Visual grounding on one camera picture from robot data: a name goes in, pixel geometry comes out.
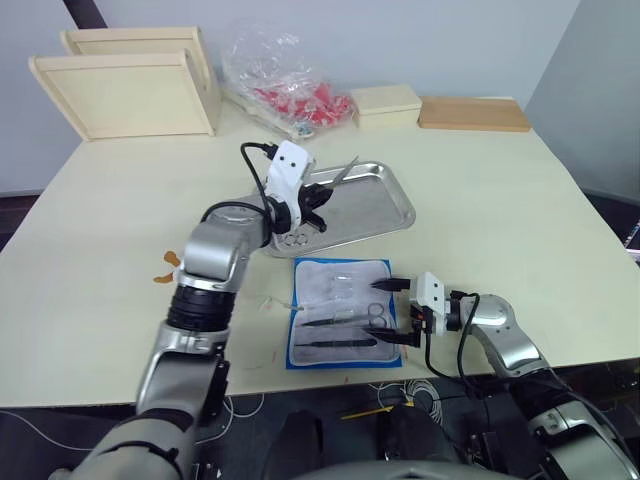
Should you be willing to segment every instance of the white table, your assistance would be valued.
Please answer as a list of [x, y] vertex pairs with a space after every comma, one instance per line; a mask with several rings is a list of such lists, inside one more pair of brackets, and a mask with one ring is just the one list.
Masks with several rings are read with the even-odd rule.
[[[164, 252], [182, 251], [207, 206], [251, 191], [241, 142], [279, 140], [222, 114], [216, 138], [102, 140], [69, 158], [0, 254], [0, 406], [134, 401], [174, 290], [152, 281], [170, 270]], [[640, 271], [535, 132], [346, 126], [305, 146], [319, 167], [387, 163], [417, 212], [409, 230], [318, 255], [389, 258], [396, 275], [501, 295], [554, 366], [640, 355]], [[290, 260], [253, 255], [229, 394], [430, 376], [417, 349], [398, 369], [285, 370], [289, 312], [259, 307], [288, 300], [291, 277]], [[455, 371], [458, 338], [434, 339], [436, 367]], [[490, 370], [475, 340], [465, 364]]]

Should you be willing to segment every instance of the red object in plastic bag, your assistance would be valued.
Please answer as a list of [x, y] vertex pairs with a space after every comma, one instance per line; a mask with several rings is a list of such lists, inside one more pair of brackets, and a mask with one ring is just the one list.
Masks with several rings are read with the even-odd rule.
[[318, 84], [312, 96], [305, 99], [294, 99], [286, 91], [254, 90], [278, 112], [292, 115], [298, 121], [308, 120], [315, 127], [332, 127], [351, 109], [351, 99], [346, 95], [332, 97], [325, 82]]

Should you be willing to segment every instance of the white wall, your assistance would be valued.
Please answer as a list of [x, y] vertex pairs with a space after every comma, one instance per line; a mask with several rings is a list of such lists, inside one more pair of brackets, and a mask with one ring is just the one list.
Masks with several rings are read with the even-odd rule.
[[110, 27], [199, 25], [212, 55], [228, 25], [265, 19], [299, 35], [343, 88], [506, 95], [524, 107], [579, 0], [96, 0]]
[[0, 6], [0, 195], [42, 190], [80, 143], [27, 66], [64, 53], [58, 32], [74, 27], [62, 0]]
[[640, 203], [640, 2], [582, 0], [526, 113], [578, 185]]

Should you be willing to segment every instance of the cardboard lid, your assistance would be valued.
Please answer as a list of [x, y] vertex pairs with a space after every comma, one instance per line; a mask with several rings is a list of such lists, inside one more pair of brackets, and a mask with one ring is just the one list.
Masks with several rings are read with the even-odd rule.
[[409, 85], [356, 88], [351, 97], [360, 115], [417, 110], [422, 101]]

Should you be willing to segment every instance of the metal tray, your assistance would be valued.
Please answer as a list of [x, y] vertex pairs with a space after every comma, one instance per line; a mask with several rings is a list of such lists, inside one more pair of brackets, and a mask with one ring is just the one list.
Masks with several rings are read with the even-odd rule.
[[[331, 183], [341, 170], [312, 172], [309, 183]], [[274, 235], [266, 252], [274, 257], [296, 257], [403, 230], [416, 219], [413, 205], [391, 169], [378, 162], [356, 164], [335, 187], [331, 199], [315, 212], [327, 223], [326, 232], [301, 225], [287, 234]]]

